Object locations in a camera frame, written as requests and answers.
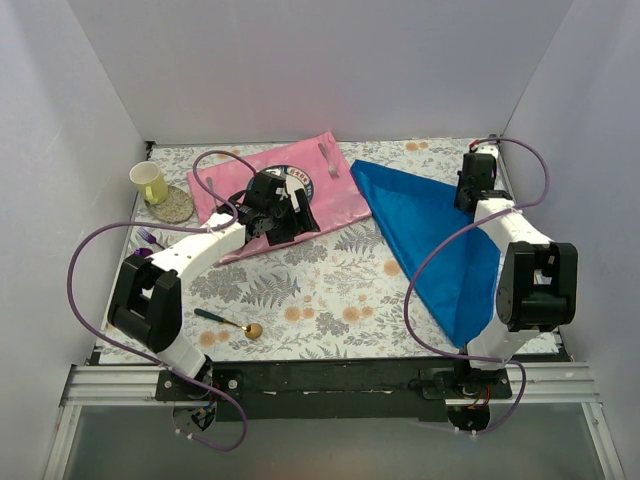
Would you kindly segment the blue cloth napkin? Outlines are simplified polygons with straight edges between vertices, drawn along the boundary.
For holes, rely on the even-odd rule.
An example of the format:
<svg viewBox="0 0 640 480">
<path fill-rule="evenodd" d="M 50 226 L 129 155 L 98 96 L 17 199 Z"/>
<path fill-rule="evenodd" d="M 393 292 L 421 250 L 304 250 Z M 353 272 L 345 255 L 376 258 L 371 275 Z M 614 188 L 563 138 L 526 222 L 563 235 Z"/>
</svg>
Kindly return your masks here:
<svg viewBox="0 0 640 480">
<path fill-rule="evenodd" d="M 471 223 L 454 207 L 452 185 L 361 160 L 351 174 L 408 278 L 439 244 Z M 438 253 L 418 278 L 418 297 L 455 347 L 491 321 L 499 264 L 499 249 L 475 228 Z"/>
</svg>

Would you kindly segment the gold spoon teal handle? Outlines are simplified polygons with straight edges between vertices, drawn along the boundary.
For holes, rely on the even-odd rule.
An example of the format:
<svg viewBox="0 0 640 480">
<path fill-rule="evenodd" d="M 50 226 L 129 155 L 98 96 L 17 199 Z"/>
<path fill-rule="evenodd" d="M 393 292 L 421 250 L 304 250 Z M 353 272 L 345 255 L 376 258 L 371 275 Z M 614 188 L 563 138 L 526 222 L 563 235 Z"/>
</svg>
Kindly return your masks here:
<svg viewBox="0 0 640 480">
<path fill-rule="evenodd" d="M 239 323 L 236 323 L 232 320 L 226 319 L 220 315 L 214 314 L 212 312 L 200 309 L 200 308 L 195 308 L 193 310 L 193 313 L 199 317 L 208 319 L 208 320 L 212 320 L 215 321 L 217 323 L 221 323 L 221 324 L 226 324 L 226 325 L 230 325 L 233 327 L 236 327 L 240 330 L 242 330 L 244 332 L 244 335 L 249 339 L 249 340 L 257 340 L 258 338 L 260 338 L 262 336 L 263 333 L 263 328 L 260 324 L 258 323 L 252 323 L 249 325 L 242 325 Z"/>
</svg>

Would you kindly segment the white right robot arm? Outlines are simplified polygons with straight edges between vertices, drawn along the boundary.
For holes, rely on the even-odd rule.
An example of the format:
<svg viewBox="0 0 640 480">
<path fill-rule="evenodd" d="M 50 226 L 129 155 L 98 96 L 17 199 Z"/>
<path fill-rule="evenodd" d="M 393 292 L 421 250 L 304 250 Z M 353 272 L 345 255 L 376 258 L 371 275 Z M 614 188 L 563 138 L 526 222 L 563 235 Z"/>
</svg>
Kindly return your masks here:
<svg viewBox="0 0 640 480">
<path fill-rule="evenodd" d="M 498 157 L 495 147 L 466 153 L 454 200 L 493 241 L 502 260 L 490 302 L 493 318 L 467 343 L 469 362 L 452 373 L 454 389 L 469 398 L 486 389 L 487 371 L 503 368 L 539 334 L 571 323 L 576 312 L 576 247 L 538 231 L 512 196 L 496 187 Z"/>
</svg>

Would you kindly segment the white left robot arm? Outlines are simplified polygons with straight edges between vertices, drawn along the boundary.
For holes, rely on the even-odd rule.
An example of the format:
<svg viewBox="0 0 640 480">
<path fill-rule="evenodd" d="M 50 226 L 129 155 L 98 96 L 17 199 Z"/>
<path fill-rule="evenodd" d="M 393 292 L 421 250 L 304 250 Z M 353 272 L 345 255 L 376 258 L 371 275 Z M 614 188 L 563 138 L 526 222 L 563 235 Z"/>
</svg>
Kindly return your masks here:
<svg viewBox="0 0 640 480">
<path fill-rule="evenodd" d="M 257 173 L 249 188 L 229 197 L 204 223 L 204 231 L 146 258 L 127 257 L 121 265 L 107 319 L 126 336 L 180 372 L 178 387 L 193 400 L 205 398 L 213 377 L 210 359 L 182 331 L 183 290 L 209 267 L 264 236 L 276 246 L 315 232 L 304 190 L 291 190 L 279 173 Z"/>
</svg>

